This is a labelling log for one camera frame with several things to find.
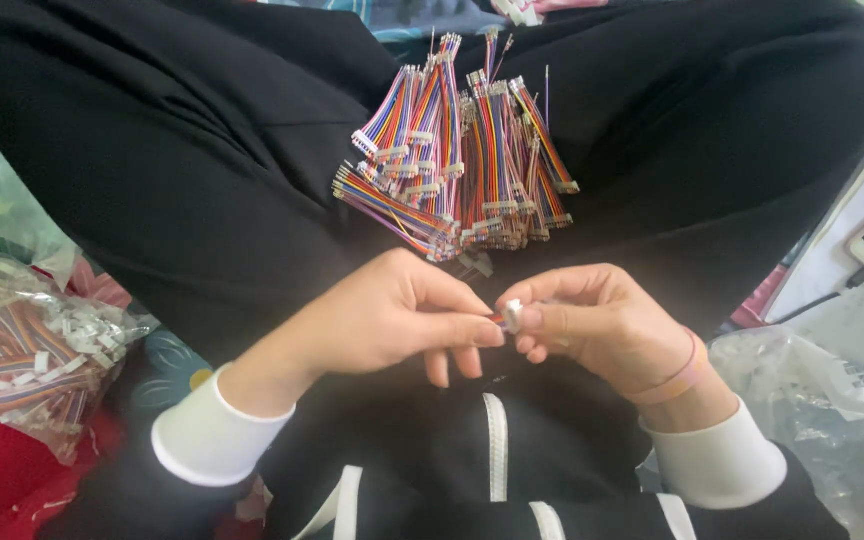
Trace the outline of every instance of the bundle of wires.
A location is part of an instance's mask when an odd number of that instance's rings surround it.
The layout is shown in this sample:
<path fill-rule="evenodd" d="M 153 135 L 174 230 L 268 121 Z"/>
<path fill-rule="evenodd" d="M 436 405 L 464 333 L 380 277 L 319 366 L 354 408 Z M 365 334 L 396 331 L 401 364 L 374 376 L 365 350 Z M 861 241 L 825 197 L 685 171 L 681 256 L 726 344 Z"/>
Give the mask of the bundle of wires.
<path fill-rule="evenodd" d="M 365 159 L 339 169 L 333 193 L 430 261 L 459 259 L 486 273 L 483 257 L 470 255 L 549 240 L 550 230 L 572 223 L 560 193 L 579 187 L 549 135 L 548 71 L 543 115 L 522 77 L 495 80 L 512 38 L 498 57 L 494 30 L 485 68 L 468 74 L 469 91 L 460 93 L 461 41 L 446 34 L 424 67 L 399 70 L 378 112 L 352 136 Z"/>

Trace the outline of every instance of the white sleeve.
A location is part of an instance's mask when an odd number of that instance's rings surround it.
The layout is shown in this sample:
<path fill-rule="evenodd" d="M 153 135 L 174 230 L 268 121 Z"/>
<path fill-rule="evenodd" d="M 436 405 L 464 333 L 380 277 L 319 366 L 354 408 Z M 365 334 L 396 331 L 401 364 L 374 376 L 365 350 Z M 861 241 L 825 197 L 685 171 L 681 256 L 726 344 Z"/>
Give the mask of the white sleeve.
<path fill-rule="evenodd" d="M 786 481 L 786 457 L 762 435 L 741 399 L 731 418 L 700 431 L 658 433 L 640 424 L 652 436 L 662 479 L 694 507 L 743 509 Z"/>
<path fill-rule="evenodd" d="M 151 447 L 169 472 L 189 484 L 225 487 L 244 481 L 295 413 L 277 418 L 245 414 L 222 397 L 222 366 L 151 427 Z"/>

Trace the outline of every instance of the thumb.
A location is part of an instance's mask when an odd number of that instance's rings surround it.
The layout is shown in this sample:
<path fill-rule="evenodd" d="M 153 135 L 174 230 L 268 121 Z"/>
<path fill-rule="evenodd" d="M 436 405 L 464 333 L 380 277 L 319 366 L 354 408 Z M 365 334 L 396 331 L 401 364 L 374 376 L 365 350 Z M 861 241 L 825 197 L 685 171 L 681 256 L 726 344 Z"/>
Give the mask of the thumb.
<path fill-rule="evenodd" d="M 522 308 L 518 324 L 525 334 L 592 338 L 606 334 L 613 319 L 600 306 L 532 303 Z"/>
<path fill-rule="evenodd" d="M 489 319 L 467 313 L 414 313 L 414 352 L 458 347 L 500 347 L 502 328 Z"/>

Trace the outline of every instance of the black pants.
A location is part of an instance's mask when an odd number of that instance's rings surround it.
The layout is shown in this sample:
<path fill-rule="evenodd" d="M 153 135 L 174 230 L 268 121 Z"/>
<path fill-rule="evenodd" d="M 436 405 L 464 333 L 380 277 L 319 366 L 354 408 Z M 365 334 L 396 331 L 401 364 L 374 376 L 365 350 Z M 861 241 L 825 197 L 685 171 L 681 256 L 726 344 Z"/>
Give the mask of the black pants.
<path fill-rule="evenodd" d="M 708 336 L 864 154 L 851 0 L 605 7 L 514 32 L 499 77 L 539 92 L 550 67 L 552 135 L 582 193 L 565 197 L 573 227 L 493 253 L 487 302 L 609 262 Z M 457 73 L 483 63 L 467 37 Z M 349 13 L 0 0 L 0 148 L 60 227 L 221 364 L 397 245 L 330 195 L 397 69 Z"/>

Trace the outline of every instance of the bag of connectors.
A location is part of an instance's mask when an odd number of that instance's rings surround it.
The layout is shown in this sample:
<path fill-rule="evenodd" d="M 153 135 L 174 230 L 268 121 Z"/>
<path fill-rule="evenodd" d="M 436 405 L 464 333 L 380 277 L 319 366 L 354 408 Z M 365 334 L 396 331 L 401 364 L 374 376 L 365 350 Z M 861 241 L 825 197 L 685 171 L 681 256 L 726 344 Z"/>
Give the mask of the bag of connectors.
<path fill-rule="evenodd" d="M 852 540 L 864 540 L 864 364 L 781 326 L 722 336 L 708 356 L 762 433 L 805 466 Z"/>
<path fill-rule="evenodd" d="M 0 422 L 52 450 L 63 464 L 152 318 L 69 297 L 0 253 Z"/>

